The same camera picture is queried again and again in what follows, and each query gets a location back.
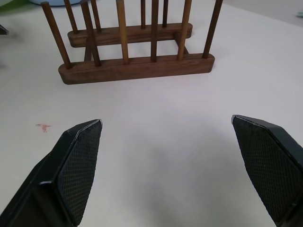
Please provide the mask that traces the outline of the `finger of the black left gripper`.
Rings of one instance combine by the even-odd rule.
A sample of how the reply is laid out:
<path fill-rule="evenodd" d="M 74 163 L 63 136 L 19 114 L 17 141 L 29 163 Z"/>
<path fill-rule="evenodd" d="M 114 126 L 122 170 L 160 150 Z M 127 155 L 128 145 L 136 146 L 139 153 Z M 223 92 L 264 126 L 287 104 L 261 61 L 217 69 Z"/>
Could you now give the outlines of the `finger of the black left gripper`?
<path fill-rule="evenodd" d="M 0 227 L 78 227 L 94 182 L 102 120 L 66 130 L 0 214 Z"/>

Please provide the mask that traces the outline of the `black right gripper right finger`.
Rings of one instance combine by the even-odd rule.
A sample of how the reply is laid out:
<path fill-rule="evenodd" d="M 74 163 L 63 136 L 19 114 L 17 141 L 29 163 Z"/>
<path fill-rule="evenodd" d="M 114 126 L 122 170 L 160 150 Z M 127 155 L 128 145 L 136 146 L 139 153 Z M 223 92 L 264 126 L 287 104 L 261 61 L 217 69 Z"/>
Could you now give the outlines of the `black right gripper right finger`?
<path fill-rule="evenodd" d="M 282 127 L 233 115 L 246 172 L 276 227 L 303 227 L 303 147 Z"/>

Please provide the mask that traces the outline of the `wooden dish rack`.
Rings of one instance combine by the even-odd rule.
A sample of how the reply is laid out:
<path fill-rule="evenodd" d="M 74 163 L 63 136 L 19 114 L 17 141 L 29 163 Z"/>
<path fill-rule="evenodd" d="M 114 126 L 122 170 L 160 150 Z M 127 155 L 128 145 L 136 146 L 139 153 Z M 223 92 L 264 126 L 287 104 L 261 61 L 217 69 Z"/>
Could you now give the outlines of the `wooden dish rack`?
<path fill-rule="evenodd" d="M 204 51 L 189 53 L 186 39 L 192 35 L 189 22 L 192 0 L 185 0 L 181 23 L 168 23 L 168 0 L 164 0 L 163 21 L 158 23 L 159 0 L 152 0 L 151 24 L 146 24 L 145 0 L 141 0 L 141 23 L 127 26 L 124 0 L 116 0 L 117 27 L 102 28 L 96 0 L 80 0 L 85 29 L 79 30 L 69 0 L 64 0 L 72 30 L 70 45 L 85 49 L 84 60 L 72 62 L 48 2 L 41 7 L 52 31 L 63 63 L 58 72 L 64 84 L 86 84 L 131 79 L 202 74 L 212 71 L 210 54 L 223 0 L 215 0 Z"/>

